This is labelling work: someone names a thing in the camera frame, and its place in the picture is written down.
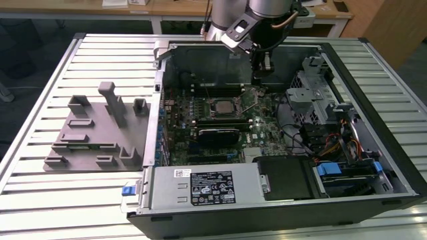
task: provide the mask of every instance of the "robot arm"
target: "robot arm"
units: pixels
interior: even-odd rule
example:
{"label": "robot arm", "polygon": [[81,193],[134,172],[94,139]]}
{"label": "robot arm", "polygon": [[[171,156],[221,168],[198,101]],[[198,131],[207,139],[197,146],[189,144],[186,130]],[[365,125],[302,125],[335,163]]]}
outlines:
{"label": "robot arm", "polygon": [[301,0],[214,0],[207,39],[250,54],[255,85],[275,71],[273,51],[294,28],[301,9]]}

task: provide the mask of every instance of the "white desk leg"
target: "white desk leg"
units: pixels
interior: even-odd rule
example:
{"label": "white desk leg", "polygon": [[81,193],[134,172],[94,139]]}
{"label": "white desk leg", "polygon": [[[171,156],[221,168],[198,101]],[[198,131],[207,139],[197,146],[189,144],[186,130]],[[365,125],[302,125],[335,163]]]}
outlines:
{"label": "white desk leg", "polygon": [[150,18],[153,33],[157,35],[162,34],[162,16],[151,16]]}
{"label": "white desk leg", "polygon": [[335,24],[329,32],[329,38],[339,38],[346,28],[349,19],[335,19]]}

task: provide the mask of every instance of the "motherboard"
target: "motherboard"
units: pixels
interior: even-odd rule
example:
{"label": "motherboard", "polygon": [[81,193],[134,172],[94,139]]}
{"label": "motherboard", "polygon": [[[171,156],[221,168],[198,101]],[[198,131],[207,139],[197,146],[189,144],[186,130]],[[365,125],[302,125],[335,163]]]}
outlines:
{"label": "motherboard", "polygon": [[170,166],[249,163],[287,154],[277,121],[282,94],[251,85],[191,85],[165,101]]}

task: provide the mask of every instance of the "white sticker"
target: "white sticker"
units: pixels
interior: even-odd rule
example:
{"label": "white sticker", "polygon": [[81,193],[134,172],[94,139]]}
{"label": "white sticker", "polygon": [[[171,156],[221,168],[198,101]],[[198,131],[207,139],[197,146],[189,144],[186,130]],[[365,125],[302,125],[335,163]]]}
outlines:
{"label": "white sticker", "polygon": [[174,177],[175,178],[189,178],[193,173],[191,169],[175,169]]}
{"label": "white sticker", "polygon": [[149,14],[147,11],[130,11],[131,14]]}
{"label": "white sticker", "polygon": [[222,196],[225,196],[223,199],[234,199],[235,198],[234,194],[225,194]]}

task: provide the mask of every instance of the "gray plastic holder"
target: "gray plastic holder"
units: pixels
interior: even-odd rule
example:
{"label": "gray plastic holder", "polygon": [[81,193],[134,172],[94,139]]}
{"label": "gray plastic holder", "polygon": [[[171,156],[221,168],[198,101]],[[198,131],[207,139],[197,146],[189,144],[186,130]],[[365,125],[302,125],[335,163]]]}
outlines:
{"label": "gray plastic holder", "polygon": [[123,103],[113,82],[102,82],[98,90],[107,103],[91,103],[85,95],[71,97],[71,113],[45,159],[46,171],[142,169],[150,104],[143,98]]}

